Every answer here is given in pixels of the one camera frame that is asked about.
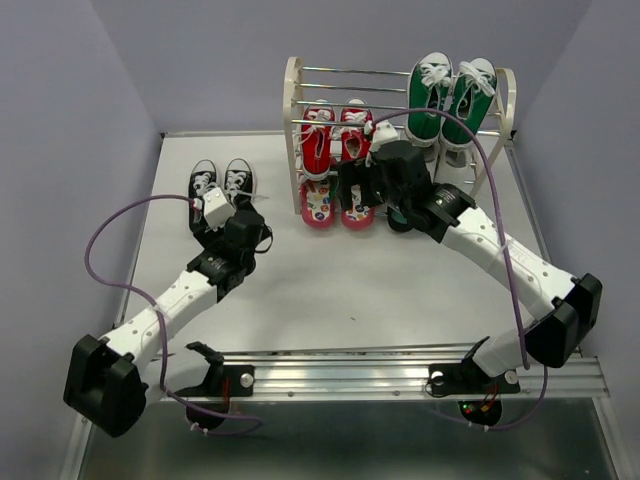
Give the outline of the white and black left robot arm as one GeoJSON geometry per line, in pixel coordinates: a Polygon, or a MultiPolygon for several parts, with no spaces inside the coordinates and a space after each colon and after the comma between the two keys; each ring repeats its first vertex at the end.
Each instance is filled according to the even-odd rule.
{"type": "Polygon", "coordinates": [[[149,404],[173,394],[166,380],[169,340],[243,283],[269,235],[260,214],[236,211],[159,297],[129,286],[147,307],[100,338],[87,334],[77,341],[64,403],[112,438],[130,430],[149,404]]]}

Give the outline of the left dark green loafer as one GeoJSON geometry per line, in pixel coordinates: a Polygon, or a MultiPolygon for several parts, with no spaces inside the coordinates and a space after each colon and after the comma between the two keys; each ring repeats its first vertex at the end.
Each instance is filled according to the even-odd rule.
{"type": "Polygon", "coordinates": [[[388,226],[394,232],[407,233],[413,229],[406,217],[397,208],[388,206],[386,215],[388,226]]]}

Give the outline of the black canvas sneaker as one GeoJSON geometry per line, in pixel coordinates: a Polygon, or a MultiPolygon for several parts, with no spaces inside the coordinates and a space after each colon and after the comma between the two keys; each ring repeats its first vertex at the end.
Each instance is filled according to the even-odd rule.
{"type": "Polygon", "coordinates": [[[209,159],[202,159],[193,167],[188,184],[188,197],[194,207],[189,211],[189,229],[193,235],[202,233],[208,229],[208,224],[203,218],[203,196],[205,193],[217,187],[217,169],[209,159]]]}
{"type": "Polygon", "coordinates": [[[224,173],[223,190],[237,210],[256,210],[255,202],[264,199],[264,196],[256,193],[257,185],[257,175],[245,159],[235,158],[228,164],[224,173]]]}

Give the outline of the cream shoe shelf chrome bars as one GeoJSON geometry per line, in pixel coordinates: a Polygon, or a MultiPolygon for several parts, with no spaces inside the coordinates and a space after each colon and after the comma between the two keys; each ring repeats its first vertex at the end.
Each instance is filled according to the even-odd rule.
{"type": "MultiPolygon", "coordinates": [[[[397,94],[403,94],[406,97],[405,106],[382,105],[378,102],[366,106],[371,110],[373,120],[380,116],[388,116],[389,122],[396,128],[399,135],[408,139],[405,134],[405,120],[408,114],[417,112],[433,113],[440,116],[441,125],[440,132],[436,142],[429,147],[420,148],[423,154],[427,168],[435,181],[435,169],[440,153],[440,148],[444,146],[440,141],[440,133],[442,125],[446,118],[451,119],[460,125],[467,134],[471,136],[473,148],[473,160],[471,166],[474,168],[475,181],[470,188],[462,188],[470,195],[476,195],[482,183],[486,179],[484,165],[486,163],[494,163],[498,154],[503,150],[505,143],[511,139],[513,134],[513,124],[515,120],[515,110],[517,101],[517,86],[515,74],[510,69],[499,69],[494,66],[497,75],[496,94],[491,106],[483,120],[478,132],[473,134],[462,122],[448,113],[449,106],[452,101],[452,91],[458,73],[458,65],[452,64],[453,83],[450,87],[449,94],[446,98],[444,108],[442,110],[433,110],[430,108],[409,109],[407,104],[407,83],[413,67],[407,72],[388,72],[388,77],[405,81],[405,86],[396,89],[397,94]]],[[[299,198],[298,175],[304,173],[302,170],[302,147],[300,145],[300,127],[305,120],[303,114],[308,106],[332,106],[335,111],[335,121],[331,122],[331,155],[336,158],[336,167],[334,176],[337,177],[337,166],[340,162],[341,143],[339,133],[341,126],[348,126],[348,123],[340,122],[340,115],[343,107],[346,107],[347,101],[352,98],[361,99],[361,94],[365,92],[374,93],[376,87],[365,87],[362,84],[354,83],[351,85],[334,85],[322,83],[310,83],[304,80],[303,76],[312,72],[312,67],[303,65],[302,61],[297,57],[289,59],[285,77],[283,91],[283,116],[285,127],[285,141],[289,164],[289,175],[291,180],[292,197],[294,203],[294,211],[301,216],[301,205],[299,198]]],[[[375,215],[383,214],[386,216],[385,207],[375,207],[375,215]]],[[[335,192],[335,217],[341,220],[341,209],[337,198],[337,187],[335,192]]]]}

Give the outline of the aluminium mounting rail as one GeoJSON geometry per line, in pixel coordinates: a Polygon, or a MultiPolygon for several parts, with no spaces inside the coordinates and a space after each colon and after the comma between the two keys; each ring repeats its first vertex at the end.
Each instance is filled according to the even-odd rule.
{"type": "MultiPolygon", "coordinates": [[[[427,393],[433,374],[429,367],[453,360],[426,353],[329,355],[229,355],[226,366],[253,366],[253,392],[248,397],[230,395],[234,401],[331,402],[331,401],[434,401],[427,393]]],[[[209,364],[194,352],[170,357],[166,385],[169,390],[202,383],[209,364]]],[[[572,357],[561,369],[550,369],[544,399],[602,398],[609,396],[599,362],[595,358],[572,357]]],[[[498,387],[497,399],[538,398],[543,384],[543,368],[518,369],[520,391],[508,394],[498,387]]],[[[160,362],[152,362],[142,381],[149,386],[147,404],[164,397],[160,389],[160,362]]]]}

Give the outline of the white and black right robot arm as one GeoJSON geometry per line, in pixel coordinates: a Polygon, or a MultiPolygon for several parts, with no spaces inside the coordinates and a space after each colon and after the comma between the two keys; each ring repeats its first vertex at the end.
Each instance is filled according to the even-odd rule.
{"type": "Polygon", "coordinates": [[[506,234],[472,197],[449,183],[432,181],[421,151],[405,140],[392,141],[368,159],[338,168],[338,198],[351,207],[358,187],[368,207],[385,204],[410,228],[461,254],[515,295],[515,309],[529,321],[489,336],[466,355],[457,376],[482,390],[508,370],[533,359],[558,369],[596,324],[602,282],[590,273],[577,277],[553,266],[506,234]]]}

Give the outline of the pink slipper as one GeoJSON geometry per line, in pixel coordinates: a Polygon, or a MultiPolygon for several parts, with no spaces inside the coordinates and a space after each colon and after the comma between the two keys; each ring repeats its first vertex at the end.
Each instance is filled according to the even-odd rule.
{"type": "Polygon", "coordinates": [[[337,177],[334,176],[336,158],[330,156],[329,175],[311,180],[304,173],[298,175],[301,216],[305,224],[315,229],[327,229],[334,223],[337,177]]]}
{"type": "Polygon", "coordinates": [[[363,203],[362,192],[359,186],[351,187],[350,199],[352,206],[341,212],[342,224],[350,230],[360,231],[373,224],[375,208],[368,207],[363,203]]]}

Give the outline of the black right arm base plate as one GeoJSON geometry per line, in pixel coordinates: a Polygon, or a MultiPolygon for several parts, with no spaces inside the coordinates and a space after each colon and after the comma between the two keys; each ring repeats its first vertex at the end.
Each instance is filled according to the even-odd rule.
{"type": "Polygon", "coordinates": [[[450,395],[518,394],[519,382],[509,383],[505,375],[489,377],[473,362],[436,363],[429,366],[428,393],[436,398],[450,395]]]}

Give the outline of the green canvas sneaker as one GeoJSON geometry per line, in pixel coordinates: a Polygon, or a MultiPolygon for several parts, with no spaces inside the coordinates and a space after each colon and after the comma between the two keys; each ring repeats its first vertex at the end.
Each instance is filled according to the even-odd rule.
{"type": "MultiPolygon", "coordinates": [[[[442,110],[452,83],[452,64],[449,57],[442,52],[427,54],[414,65],[409,76],[408,108],[442,110]]],[[[436,142],[440,125],[441,119],[437,114],[410,113],[405,120],[405,134],[413,144],[429,147],[436,142]]]]}
{"type": "MultiPolygon", "coordinates": [[[[481,57],[461,61],[448,113],[476,134],[493,102],[496,88],[497,75],[491,61],[481,57]]],[[[451,151],[462,151],[472,144],[471,136],[449,118],[442,125],[440,141],[451,151]]]]}

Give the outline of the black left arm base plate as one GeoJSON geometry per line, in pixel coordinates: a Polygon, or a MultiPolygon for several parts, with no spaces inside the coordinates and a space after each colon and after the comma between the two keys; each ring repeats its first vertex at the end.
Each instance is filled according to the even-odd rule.
{"type": "Polygon", "coordinates": [[[255,368],[252,365],[211,366],[196,393],[203,397],[247,398],[253,395],[255,368]]]}

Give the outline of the red canvas sneaker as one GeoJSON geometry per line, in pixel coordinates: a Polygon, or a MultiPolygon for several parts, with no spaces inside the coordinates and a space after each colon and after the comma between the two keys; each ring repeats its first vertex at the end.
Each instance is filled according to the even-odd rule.
{"type": "Polygon", "coordinates": [[[348,123],[348,126],[340,127],[341,163],[367,156],[370,140],[364,134],[364,125],[372,120],[372,112],[364,100],[352,98],[347,101],[347,105],[342,108],[340,115],[340,122],[348,123]]]}
{"type": "Polygon", "coordinates": [[[332,106],[308,106],[300,127],[302,170],[312,181],[324,179],[331,168],[331,122],[335,121],[332,106]]]}

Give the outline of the right white sneaker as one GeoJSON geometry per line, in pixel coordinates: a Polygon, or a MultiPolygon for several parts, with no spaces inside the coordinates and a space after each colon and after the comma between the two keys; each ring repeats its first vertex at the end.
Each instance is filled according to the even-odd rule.
{"type": "Polygon", "coordinates": [[[452,184],[459,188],[470,188],[475,181],[473,148],[450,150],[445,146],[440,148],[435,169],[435,182],[452,184]]]}

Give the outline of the left green canvas sneaker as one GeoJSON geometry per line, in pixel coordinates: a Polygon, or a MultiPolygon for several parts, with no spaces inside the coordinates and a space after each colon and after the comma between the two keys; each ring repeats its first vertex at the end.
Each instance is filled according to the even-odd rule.
{"type": "MultiPolygon", "coordinates": [[[[449,57],[442,52],[427,54],[414,65],[409,76],[408,108],[442,110],[452,83],[452,64],[449,57]]],[[[440,125],[441,119],[437,114],[410,113],[405,120],[405,134],[413,144],[429,147],[436,142],[440,125]]]]}

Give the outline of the right green canvas sneaker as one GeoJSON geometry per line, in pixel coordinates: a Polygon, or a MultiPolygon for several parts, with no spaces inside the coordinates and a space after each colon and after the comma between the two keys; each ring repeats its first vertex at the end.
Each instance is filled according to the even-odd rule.
{"type": "MultiPolygon", "coordinates": [[[[496,88],[497,75],[491,61],[481,57],[461,61],[448,113],[476,134],[493,102],[496,88]]],[[[471,136],[449,118],[442,125],[440,141],[451,151],[462,151],[472,144],[471,136]]]]}

